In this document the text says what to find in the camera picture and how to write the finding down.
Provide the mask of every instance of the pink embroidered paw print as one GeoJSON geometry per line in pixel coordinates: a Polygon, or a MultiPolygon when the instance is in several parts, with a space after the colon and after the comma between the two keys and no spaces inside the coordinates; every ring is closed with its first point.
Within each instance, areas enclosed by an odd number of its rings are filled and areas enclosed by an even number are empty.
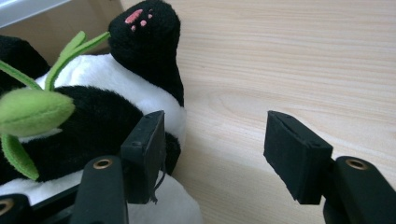
{"type": "Polygon", "coordinates": [[[143,9],[138,9],[125,19],[125,23],[131,24],[131,30],[134,32],[138,26],[145,27],[148,20],[152,18],[152,9],[148,11],[146,18],[143,18],[143,9]]]}

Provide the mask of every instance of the light wood surface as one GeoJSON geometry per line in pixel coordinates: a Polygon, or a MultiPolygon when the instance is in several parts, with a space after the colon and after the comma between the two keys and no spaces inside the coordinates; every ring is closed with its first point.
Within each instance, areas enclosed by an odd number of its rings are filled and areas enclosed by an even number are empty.
{"type": "Polygon", "coordinates": [[[174,177],[206,223],[324,223],[322,205],[297,204],[262,155],[268,110],[299,119],[334,159],[370,161],[396,189],[394,0],[167,2],[182,21],[188,111],[174,177]]]}

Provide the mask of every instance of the panda plush toy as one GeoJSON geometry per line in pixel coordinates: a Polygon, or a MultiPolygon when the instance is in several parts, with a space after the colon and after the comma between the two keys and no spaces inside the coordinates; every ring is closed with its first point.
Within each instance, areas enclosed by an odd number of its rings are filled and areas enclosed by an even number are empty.
{"type": "MultiPolygon", "coordinates": [[[[88,161],[118,154],[144,115],[163,110],[167,174],[157,203],[128,204],[130,223],[202,223],[198,203],[170,176],[186,119],[176,61],[180,20],[165,2],[146,0],[115,18],[108,31],[109,54],[78,56],[55,81],[54,91],[73,100],[71,116],[50,132],[19,138],[39,177],[27,179],[0,153],[0,195],[23,193],[35,204],[77,185],[88,161]]],[[[26,41],[0,36],[0,48],[0,60],[45,86],[50,67],[26,41]]],[[[0,74],[0,94],[21,87],[0,74]]]]}

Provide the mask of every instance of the black plush fur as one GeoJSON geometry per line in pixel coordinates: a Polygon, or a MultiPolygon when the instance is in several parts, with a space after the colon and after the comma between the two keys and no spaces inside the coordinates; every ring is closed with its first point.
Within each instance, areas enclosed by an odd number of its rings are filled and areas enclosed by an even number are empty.
{"type": "Polygon", "coordinates": [[[117,62],[168,91],[184,106],[183,84],[176,60],[180,20],[172,7],[161,0],[138,3],[114,19],[108,30],[111,54],[117,62]],[[140,17],[132,24],[125,23],[125,19],[138,9],[143,9],[140,17]],[[144,27],[140,26],[142,20],[147,22],[144,27]]]}
{"type": "MultiPolygon", "coordinates": [[[[160,0],[139,3],[111,22],[109,31],[113,57],[124,67],[170,92],[183,106],[183,85],[176,64],[180,21],[170,5],[160,0]],[[137,9],[143,9],[144,12],[136,20],[136,30],[132,32],[132,24],[124,21],[137,9]],[[148,13],[152,14],[150,20],[147,19],[148,13]],[[147,21],[145,27],[138,25],[142,20],[147,21]]],[[[9,58],[4,61],[28,76],[36,78],[48,71],[47,63],[27,42],[13,42],[9,48],[15,48],[17,54],[0,54],[0,59],[9,58]],[[29,53],[21,58],[18,52],[29,53]]],[[[0,90],[9,91],[21,86],[21,83],[0,74],[0,78],[4,77],[6,79],[0,79],[0,90]]],[[[126,136],[143,116],[140,110],[113,91],[81,86],[55,90],[71,97],[76,111],[59,127],[63,130],[61,133],[23,144],[40,173],[38,181],[81,170],[95,157],[117,154],[126,136]]],[[[165,137],[166,171],[172,174],[180,154],[180,145],[172,134],[166,133],[165,137]]],[[[6,161],[3,151],[0,152],[0,171],[0,185],[18,177],[24,178],[6,161]]]]}

